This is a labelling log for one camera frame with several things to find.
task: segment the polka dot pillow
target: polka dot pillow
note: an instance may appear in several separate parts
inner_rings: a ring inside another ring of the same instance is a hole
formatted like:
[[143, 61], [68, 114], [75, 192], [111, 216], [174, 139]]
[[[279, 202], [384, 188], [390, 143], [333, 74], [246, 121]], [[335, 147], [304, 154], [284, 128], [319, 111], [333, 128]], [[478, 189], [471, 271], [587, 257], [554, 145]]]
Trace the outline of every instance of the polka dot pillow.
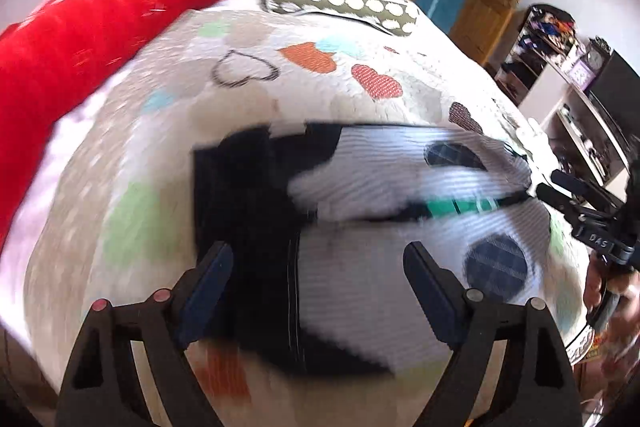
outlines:
[[409, 0], [265, 0], [267, 12], [325, 13], [356, 19], [398, 37], [414, 31], [418, 7]]

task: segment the red blanket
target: red blanket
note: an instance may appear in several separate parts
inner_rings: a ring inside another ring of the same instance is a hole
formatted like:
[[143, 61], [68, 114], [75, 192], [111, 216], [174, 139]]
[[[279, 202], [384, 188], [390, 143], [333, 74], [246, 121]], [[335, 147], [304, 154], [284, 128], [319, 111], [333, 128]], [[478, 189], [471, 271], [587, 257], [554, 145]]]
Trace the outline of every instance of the red blanket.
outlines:
[[0, 247], [52, 126], [187, 9], [219, 0], [47, 0], [0, 37]]

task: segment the black screen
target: black screen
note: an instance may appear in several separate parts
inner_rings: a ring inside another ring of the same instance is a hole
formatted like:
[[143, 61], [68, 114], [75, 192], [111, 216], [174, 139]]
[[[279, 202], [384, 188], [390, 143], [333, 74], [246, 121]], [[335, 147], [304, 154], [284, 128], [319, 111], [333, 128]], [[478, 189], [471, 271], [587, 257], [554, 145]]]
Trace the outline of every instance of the black screen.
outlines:
[[626, 139], [640, 137], [640, 76], [613, 52], [589, 91], [618, 124]]

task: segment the blue heart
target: blue heart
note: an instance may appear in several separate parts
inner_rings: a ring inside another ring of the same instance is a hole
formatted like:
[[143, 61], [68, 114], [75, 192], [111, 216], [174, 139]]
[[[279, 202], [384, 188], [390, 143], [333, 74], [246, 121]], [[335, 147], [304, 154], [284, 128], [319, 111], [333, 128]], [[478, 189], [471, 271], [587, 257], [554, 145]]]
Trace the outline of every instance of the blue heart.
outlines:
[[353, 58], [364, 58], [364, 52], [355, 42], [340, 35], [331, 35], [316, 42], [316, 49], [324, 53], [342, 52]]
[[142, 113], [150, 113], [168, 107], [174, 103], [174, 100], [174, 97], [164, 89], [156, 89], [149, 95], [149, 98], [146, 99], [145, 105], [142, 106]]

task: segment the black mechanical device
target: black mechanical device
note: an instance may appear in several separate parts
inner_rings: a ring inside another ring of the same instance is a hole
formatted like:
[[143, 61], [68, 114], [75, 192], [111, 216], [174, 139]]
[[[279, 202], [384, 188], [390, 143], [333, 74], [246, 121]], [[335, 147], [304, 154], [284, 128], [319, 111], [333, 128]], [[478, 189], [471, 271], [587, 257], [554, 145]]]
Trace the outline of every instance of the black mechanical device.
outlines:
[[602, 331], [615, 311], [620, 296], [607, 290], [607, 279], [640, 269], [640, 163], [631, 166], [626, 186], [626, 203], [593, 184], [561, 171], [551, 174], [551, 182], [587, 201], [593, 208], [582, 206], [549, 185], [536, 188], [538, 199], [562, 212], [572, 226], [572, 235], [593, 248], [606, 266], [601, 287], [600, 305], [587, 315], [587, 324]]
[[[421, 243], [404, 250], [405, 274], [436, 337], [453, 350], [449, 365], [415, 426], [463, 427], [486, 372], [494, 341], [508, 347], [491, 409], [474, 425], [578, 427], [577, 388], [556, 324], [542, 299], [525, 306], [465, 290]], [[201, 338], [231, 273], [233, 253], [214, 245], [173, 289], [142, 303], [94, 302], [62, 384], [57, 427], [151, 427], [130, 341], [142, 341], [156, 387], [174, 427], [222, 422], [184, 356]]]

